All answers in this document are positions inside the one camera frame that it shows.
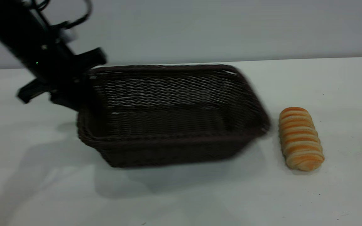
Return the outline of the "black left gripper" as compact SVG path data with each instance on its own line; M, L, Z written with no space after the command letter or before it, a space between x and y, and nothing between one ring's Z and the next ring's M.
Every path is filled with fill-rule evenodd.
M101 48L78 55L67 47L36 50L26 47L17 50L17 58L35 76L35 79L18 90L17 97L29 103L35 97L49 92L49 100L74 111L83 102L95 104L96 92L89 71L107 61Z

